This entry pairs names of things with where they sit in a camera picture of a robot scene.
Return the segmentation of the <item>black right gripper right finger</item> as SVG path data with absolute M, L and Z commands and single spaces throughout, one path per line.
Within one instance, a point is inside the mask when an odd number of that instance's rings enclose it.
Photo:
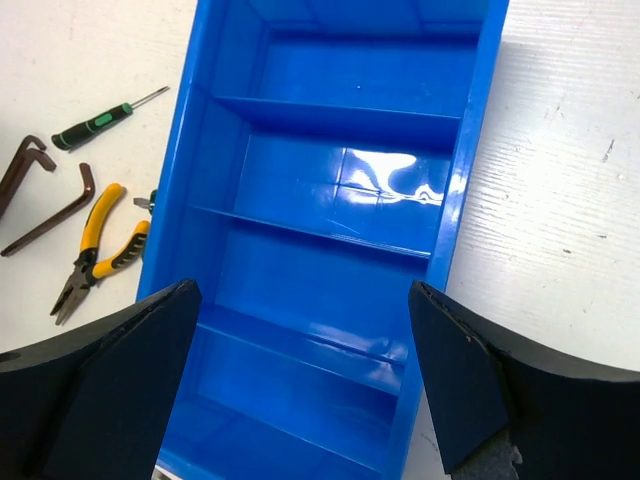
M 637 372 L 535 342 L 420 281 L 409 310 L 447 475 L 638 477 Z

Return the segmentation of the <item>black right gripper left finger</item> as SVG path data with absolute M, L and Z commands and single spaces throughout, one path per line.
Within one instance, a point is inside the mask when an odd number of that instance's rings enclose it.
M 151 478 L 201 301 L 185 279 L 2 353 L 2 478 Z

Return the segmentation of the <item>yellow black pliers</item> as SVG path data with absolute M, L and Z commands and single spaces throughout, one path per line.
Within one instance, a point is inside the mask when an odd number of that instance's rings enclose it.
M 63 325 L 102 280 L 130 266 L 140 258 L 150 231 L 150 222 L 137 223 L 126 243 L 113 255 L 99 259 L 105 223 L 126 189 L 119 183 L 109 184 L 94 203 L 82 231 L 79 254 L 74 269 L 58 296 L 50 315 L 55 324 Z

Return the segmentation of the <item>brown hex key large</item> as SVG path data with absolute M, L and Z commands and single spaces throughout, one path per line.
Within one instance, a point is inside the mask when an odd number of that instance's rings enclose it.
M 79 212 L 93 200 L 96 187 L 92 169 L 88 163 L 82 162 L 79 164 L 79 170 L 83 181 L 83 191 L 80 196 L 66 205 L 60 211 L 9 244 L 1 251 L 2 257 L 12 256 L 18 251 L 22 250 L 38 238 L 42 237 L 44 234 L 51 231 L 56 226 L 68 220 L 71 216 Z

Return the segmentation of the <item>brown hex key medium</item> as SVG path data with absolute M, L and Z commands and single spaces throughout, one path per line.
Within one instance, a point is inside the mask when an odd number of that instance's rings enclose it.
M 55 162 L 45 152 L 40 152 L 35 148 L 27 149 L 20 158 L 20 165 L 17 170 L 17 176 L 8 183 L 0 184 L 1 203 L 0 216 L 3 216 L 15 196 L 20 184 L 24 180 L 28 170 L 34 162 L 37 162 L 45 171 L 53 172 L 56 169 Z

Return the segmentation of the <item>slim black green screwdriver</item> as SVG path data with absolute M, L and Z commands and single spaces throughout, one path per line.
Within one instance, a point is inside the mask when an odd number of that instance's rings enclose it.
M 124 102 L 118 104 L 88 120 L 84 120 L 59 133 L 53 134 L 51 141 L 55 147 L 62 151 L 77 149 L 104 131 L 132 116 L 136 108 L 164 94 L 169 89 L 169 86 L 164 86 L 133 103 Z

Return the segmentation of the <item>brown hex key small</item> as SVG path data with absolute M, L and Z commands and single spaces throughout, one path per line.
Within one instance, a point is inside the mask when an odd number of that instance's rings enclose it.
M 16 150 L 16 153 L 14 154 L 1 183 L 6 184 L 10 180 L 15 179 L 15 177 L 17 176 L 18 167 L 20 165 L 21 155 L 28 149 L 31 144 L 35 144 L 36 149 L 40 152 L 44 152 L 47 150 L 45 143 L 40 138 L 34 135 L 25 136 L 21 141 L 18 149 Z

